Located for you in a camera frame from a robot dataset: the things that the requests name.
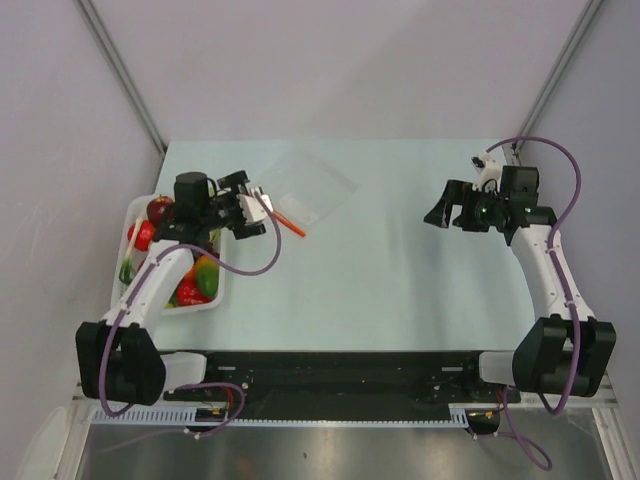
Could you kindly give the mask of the orange fruit toy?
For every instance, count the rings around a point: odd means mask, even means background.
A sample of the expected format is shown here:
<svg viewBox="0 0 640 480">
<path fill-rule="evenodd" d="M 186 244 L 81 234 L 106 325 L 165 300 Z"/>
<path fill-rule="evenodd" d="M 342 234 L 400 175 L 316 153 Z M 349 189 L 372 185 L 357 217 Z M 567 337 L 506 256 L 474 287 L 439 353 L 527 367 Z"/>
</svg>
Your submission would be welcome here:
<svg viewBox="0 0 640 480">
<path fill-rule="evenodd" d="M 191 269 L 184 275 L 184 279 L 188 281 L 195 280 L 195 266 L 192 266 Z"/>
</svg>

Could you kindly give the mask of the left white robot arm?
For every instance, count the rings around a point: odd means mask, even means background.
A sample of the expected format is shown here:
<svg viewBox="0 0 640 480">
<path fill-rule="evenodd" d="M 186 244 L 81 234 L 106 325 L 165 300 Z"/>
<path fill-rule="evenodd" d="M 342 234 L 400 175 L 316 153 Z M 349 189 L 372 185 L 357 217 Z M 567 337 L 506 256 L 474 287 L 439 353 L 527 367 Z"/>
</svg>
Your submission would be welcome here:
<svg viewBox="0 0 640 480">
<path fill-rule="evenodd" d="M 98 322 L 84 322 L 75 335 L 84 395 L 107 409 L 110 402 L 150 406 L 164 393 L 187 388 L 197 398 L 214 397 L 220 374 L 205 355 L 161 354 L 153 341 L 157 323 L 214 230 L 238 240 L 265 233 L 274 217 L 269 196 L 252 187 L 245 171 L 218 180 L 203 172 L 177 175 L 174 202 L 149 252 L 118 302 Z"/>
</svg>

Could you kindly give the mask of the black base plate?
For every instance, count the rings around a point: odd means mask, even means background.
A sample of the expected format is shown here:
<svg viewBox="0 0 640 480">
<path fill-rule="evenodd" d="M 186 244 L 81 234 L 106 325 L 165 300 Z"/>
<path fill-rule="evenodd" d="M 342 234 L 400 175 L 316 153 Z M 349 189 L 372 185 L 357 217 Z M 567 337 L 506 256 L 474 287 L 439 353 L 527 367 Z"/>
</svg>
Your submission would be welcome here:
<svg viewBox="0 0 640 480">
<path fill-rule="evenodd" d="M 410 422 L 444 420 L 452 404 L 492 405 L 476 351 L 208 352 L 204 387 L 167 401 L 214 402 L 239 386 L 243 420 Z"/>
</svg>

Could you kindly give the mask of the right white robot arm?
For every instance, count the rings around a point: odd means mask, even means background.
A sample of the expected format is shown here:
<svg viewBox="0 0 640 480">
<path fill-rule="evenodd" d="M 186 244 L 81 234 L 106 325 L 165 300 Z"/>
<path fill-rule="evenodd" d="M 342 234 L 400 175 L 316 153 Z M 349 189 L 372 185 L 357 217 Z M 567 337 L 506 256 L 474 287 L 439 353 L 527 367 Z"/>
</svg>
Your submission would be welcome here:
<svg viewBox="0 0 640 480">
<path fill-rule="evenodd" d="M 476 180 L 448 181 L 424 221 L 503 234 L 524 273 L 535 322 L 514 351 L 481 353 L 479 366 L 461 376 L 463 393 L 484 401 L 501 384 L 534 394 L 594 396 L 616 332 L 597 320 L 572 279 L 555 212 L 538 203 L 538 170 L 500 165 L 486 154 L 472 164 Z"/>
</svg>

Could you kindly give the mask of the dark red apple toy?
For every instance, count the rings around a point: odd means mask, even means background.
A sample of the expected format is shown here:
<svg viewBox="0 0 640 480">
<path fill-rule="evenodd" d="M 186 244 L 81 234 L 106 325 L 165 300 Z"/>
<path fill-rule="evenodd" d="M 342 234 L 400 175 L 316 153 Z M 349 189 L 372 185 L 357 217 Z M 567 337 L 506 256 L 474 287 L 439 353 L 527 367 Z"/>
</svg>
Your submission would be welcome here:
<svg viewBox="0 0 640 480">
<path fill-rule="evenodd" d="M 162 224 L 165 212 L 171 209 L 174 200 L 165 195 L 158 196 L 151 200 L 146 206 L 147 220 L 157 228 Z"/>
</svg>

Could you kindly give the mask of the red tomato toy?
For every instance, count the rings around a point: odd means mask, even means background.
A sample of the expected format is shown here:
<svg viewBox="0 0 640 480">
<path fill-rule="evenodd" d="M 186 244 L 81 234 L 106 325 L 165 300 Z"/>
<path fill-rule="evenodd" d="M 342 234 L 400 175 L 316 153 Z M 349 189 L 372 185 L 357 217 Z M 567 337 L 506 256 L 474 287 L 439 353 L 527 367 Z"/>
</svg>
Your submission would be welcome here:
<svg viewBox="0 0 640 480">
<path fill-rule="evenodd" d="M 146 252 L 153 241 L 154 234 L 154 225 L 149 220 L 143 220 L 139 225 L 134 248 L 138 251 Z"/>
</svg>

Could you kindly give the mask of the clear zip top bag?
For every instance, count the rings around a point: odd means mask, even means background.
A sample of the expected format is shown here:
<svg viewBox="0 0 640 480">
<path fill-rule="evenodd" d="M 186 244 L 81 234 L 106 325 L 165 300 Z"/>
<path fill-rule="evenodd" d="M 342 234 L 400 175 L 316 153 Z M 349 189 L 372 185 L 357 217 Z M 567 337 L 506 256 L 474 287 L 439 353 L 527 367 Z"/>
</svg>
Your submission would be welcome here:
<svg viewBox="0 0 640 480">
<path fill-rule="evenodd" d="M 354 177 L 301 147 L 282 152 L 258 184 L 270 195 L 275 210 L 306 235 L 359 188 Z"/>
</svg>

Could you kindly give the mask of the aluminium frame post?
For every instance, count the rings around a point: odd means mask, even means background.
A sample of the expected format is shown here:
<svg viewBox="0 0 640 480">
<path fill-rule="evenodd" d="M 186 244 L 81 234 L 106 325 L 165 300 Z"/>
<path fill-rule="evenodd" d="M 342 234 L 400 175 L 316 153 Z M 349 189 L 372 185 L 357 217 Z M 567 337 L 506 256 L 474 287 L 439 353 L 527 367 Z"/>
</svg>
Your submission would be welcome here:
<svg viewBox="0 0 640 480">
<path fill-rule="evenodd" d="M 137 88 L 134 79 L 119 52 L 119 49 L 114 42 L 107 25 L 102 20 L 94 2 L 91 0 L 74 0 L 73 4 L 86 24 L 90 35 L 103 55 L 107 66 L 121 88 L 125 99 L 129 103 L 145 135 L 153 145 L 153 148 L 159 157 L 163 159 L 168 147 L 162 139 L 160 131 L 156 126 L 156 122 L 140 94 L 139 89 Z"/>
<path fill-rule="evenodd" d="M 517 136 L 528 136 L 533 132 L 536 124 L 550 105 L 557 88 L 571 66 L 574 56 L 588 36 L 604 4 L 604 0 L 589 0 L 586 2 L 529 112 L 520 125 Z"/>
</svg>

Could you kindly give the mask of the right aluminium frame post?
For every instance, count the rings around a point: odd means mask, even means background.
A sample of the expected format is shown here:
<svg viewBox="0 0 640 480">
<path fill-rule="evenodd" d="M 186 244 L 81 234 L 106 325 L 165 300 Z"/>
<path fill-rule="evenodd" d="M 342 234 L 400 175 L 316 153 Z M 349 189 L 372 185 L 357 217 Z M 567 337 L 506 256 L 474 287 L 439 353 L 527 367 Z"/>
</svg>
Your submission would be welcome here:
<svg viewBox="0 0 640 480">
<path fill-rule="evenodd" d="M 533 132 L 536 124 L 550 105 L 557 88 L 571 66 L 574 56 L 588 36 L 604 4 L 604 0 L 589 0 L 586 2 L 529 112 L 520 125 L 517 136 L 528 136 Z"/>
</svg>

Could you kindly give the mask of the green red mango toy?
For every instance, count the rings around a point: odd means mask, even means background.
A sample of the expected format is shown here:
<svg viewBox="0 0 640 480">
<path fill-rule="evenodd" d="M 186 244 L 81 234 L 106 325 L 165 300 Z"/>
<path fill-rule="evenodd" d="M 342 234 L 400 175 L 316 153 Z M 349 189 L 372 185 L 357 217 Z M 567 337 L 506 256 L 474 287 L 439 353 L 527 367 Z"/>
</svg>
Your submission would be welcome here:
<svg viewBox="0 0 640 480">
<path fill-rule="evenodd" d="M 199 291 L 208 298 L 215 298 L 219 284 L 219 266 L 208 256 L 201 256 L 194 266 L 194 279 Z"/>
</svg>

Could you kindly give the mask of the left aluminium frame post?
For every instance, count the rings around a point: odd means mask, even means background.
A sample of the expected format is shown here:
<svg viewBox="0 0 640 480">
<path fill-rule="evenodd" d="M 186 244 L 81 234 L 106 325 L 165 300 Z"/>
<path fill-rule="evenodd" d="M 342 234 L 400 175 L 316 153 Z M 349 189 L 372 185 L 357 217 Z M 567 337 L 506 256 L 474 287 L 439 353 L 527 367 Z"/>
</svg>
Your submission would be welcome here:
<svg viewBox="0 0 640 480">
<path fill-rule="evenodd" d="M 139 89 L 137 88 L 134 79 L 119 52 L 119 49 L 114 42 L 107 25 L 102 20 L 94 2 L 91 0 L 74 0 L 73 4 L 86 24 L 90 35 L 103 55 L 107 66 L 121 88 L 125 99 L 129 103 L 145 135 L 153 145 L 153 148 L 159 157 L 163 159 L 168 147 L 162 139 L 160 131 L 156 126 L 156 122 L 140 94 Z"/>
</svg>

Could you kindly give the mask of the white plastic food tray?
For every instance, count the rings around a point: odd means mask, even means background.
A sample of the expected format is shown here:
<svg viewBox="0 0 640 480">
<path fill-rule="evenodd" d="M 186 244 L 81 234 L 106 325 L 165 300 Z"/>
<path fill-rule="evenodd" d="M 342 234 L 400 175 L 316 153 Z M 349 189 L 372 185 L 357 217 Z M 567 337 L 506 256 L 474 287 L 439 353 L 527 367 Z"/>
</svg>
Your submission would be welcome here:
<svg viewBox="0 0 640 480">
<path fill-rule="evenodd" d="M 134 225 L 138 217 L 142 217 L 143 220 L 147 219 L 146 206 L 154 198 L 156 198 L 154 195 L 138 197 L 134 199 L 127 208 L 111 293 L 111 308 L 116 309 L 116 311 L 119 311 L 119 308 L 124 306 L 129 300 L 134 287 L 138 283 L 137 280 L 133 280 L 129 285 L 123 285 L 118 278 L 120 267 L 129 242 L 126 238 L 126 233 L 128 228 L 131 225 Z M 185 268 L 189 260 L 188 255 L 191 253 L 191 250 L 187 249 L 186 246 L 183 245 L 175 251 L 166 252 L 167 249 L 175 246 L 175 242 L 162 240 L 160 245 L 156 245 L 151 248 L 150 260 L 147 260 L 147 252 L 138 251 L 136 249 L 133 250 L 133 266 L 136 266 L 139 261 L 143 262 L 143 270 L 141 271 L 141 274 L 146 272 L 150 265 L 154 266 L 151 275 L 146 278 L 142 284 L 142 288 L 139 289 L 137 294 L 134 296 L 134 300 L 138 302 L 147 300 L 148 307 L 154 306 L 154 308 L 157 308 L 161 302 L 160 295 L 167 293 L 170 287 L 178 286 L 178 274 L 180 272 L 186 272 Z M 176 305 L 173 308 L 164 309 L 162 311 L 162 315 L 186 315 L 198 311 L 217 308 L 223 302 L 223 298 L 225 296 L 226 276 L 226 271 L 222 269 L 219 272 L 218 292 L 211 302 L 187 307 L 178 307 Z"/>
</svg>

